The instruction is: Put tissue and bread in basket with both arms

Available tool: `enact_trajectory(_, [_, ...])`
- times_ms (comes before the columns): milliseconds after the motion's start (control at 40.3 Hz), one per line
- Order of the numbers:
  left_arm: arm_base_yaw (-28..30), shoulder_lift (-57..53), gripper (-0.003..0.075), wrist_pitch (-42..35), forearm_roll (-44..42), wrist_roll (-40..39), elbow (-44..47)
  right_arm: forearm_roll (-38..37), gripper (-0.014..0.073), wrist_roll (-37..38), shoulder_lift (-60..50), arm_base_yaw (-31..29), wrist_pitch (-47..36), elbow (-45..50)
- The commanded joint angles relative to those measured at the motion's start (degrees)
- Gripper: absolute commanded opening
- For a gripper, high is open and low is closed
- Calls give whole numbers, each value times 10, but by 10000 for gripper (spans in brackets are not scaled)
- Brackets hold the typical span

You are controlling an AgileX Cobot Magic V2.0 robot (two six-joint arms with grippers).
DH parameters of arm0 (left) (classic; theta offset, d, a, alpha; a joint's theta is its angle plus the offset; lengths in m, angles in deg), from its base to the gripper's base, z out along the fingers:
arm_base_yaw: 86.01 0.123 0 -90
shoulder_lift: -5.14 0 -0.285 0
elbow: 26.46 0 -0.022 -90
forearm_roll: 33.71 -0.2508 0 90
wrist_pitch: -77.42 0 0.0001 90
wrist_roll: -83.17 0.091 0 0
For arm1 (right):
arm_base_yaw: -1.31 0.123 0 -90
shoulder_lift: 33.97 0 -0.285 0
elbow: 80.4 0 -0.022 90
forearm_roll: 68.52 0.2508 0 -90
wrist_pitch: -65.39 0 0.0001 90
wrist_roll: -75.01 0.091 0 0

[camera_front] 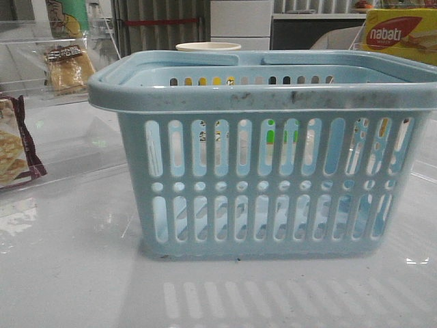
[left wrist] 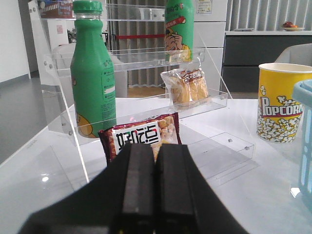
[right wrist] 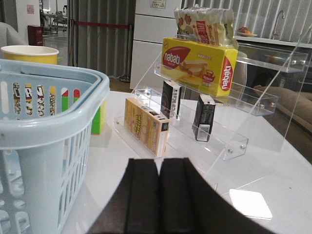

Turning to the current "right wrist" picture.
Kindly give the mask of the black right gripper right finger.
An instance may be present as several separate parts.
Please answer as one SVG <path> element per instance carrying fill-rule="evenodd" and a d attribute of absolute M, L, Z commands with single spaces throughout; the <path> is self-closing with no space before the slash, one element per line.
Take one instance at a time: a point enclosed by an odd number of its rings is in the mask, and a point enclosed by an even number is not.
<path fill-rule="evenodd" d="M 203 179 L 188 158 L 167 158 L 160 170 L 160 233 L 270 234 Z"/>

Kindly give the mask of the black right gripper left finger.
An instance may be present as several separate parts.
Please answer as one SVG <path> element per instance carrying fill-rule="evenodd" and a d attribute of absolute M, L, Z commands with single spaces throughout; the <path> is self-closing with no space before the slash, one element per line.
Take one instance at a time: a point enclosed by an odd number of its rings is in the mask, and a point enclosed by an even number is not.
<path fill-rule="evenodd" d="M 114 194 L 89 234 L 158 233 L 158 171 L 152 159 L 129 159 Z"/>

